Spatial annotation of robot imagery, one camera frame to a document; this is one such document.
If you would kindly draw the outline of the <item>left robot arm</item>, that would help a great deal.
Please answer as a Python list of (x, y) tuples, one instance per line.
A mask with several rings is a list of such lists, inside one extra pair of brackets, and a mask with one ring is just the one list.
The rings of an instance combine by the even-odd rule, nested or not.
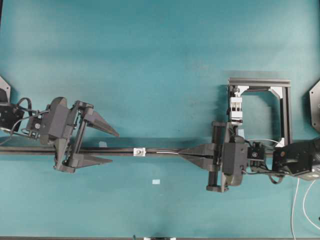
[(109, 163), (108, 159), (80, 152), (87, 127), (113, 136), (119, 133), (111, 127), (90, 103), (77, 100), (71, 108), (65, 97), (56, 97), (45, 110), (34, 110), (32, 101), (21, 98), (12, 104), (5, 97), (0, 103), (0, 129), (17, 134), (21, 122), (27, 120), (21, 135), (39, 140), (55, 149), (54, 169), (74, 173), (76, 169)]

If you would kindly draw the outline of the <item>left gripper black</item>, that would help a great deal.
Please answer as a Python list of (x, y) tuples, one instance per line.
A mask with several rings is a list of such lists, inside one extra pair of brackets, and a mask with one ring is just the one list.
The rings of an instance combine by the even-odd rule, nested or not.
[(54, 169), (66, 173), (74, 173), (76, 168), (85, 168), (94, 165), (111, 163), (111, 159), (100, 158), (88, 154), (74, 153), (67, 164), (64, 163), (70, 139), (75, 127), (75, 119), (79, 111), (81, 121), (79, 136), (83, 137), (86, 127), (119, 136), (101, 115), (94, 111), (92, 104), (77, 100), (71, 109), (68, 108), (65, 97), (56, 97), (46, 108), (40, 123), (39, 141), (43, 145), (52, 145), (55, 149)]

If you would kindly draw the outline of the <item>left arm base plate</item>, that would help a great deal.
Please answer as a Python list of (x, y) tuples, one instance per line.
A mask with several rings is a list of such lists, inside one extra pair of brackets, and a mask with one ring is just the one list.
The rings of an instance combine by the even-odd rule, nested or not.
[(0, 105), (9, 106), (11, 99), (11, 86), (0, 76)]

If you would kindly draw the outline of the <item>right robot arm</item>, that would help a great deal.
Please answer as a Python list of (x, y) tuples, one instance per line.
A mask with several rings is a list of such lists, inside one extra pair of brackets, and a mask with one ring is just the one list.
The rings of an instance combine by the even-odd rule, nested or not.
[(180, 150), (178, 155), (208, 171), (206, 189), (226, 192), (239, 186), (245, 175), (266, 175), (273, 184), (285, 176), (306, 181), (320, 178), (320, 140), (290, 143), (272, 150), (272, 167), (267, 166), (266, 147), (238, 134), (229, 122), (213, 122), (212, 142)]

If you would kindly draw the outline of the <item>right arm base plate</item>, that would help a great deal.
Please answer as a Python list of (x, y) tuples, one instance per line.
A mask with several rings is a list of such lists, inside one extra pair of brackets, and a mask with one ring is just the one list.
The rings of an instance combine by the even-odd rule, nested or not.
[(319, 133), (320, 132), (320, 81), (309, 91), (310, 116), (311, 125)]

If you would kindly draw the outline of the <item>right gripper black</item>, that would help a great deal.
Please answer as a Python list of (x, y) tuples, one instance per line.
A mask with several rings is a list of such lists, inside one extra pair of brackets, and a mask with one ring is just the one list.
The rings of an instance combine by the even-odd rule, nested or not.
[(213, 121), (211, 142), (182, 149), (178, 154), (209, 172), (207, 191), (224, 193), (230, 186), (241, 185), (248, 167), (248, 145), (231, 122)]

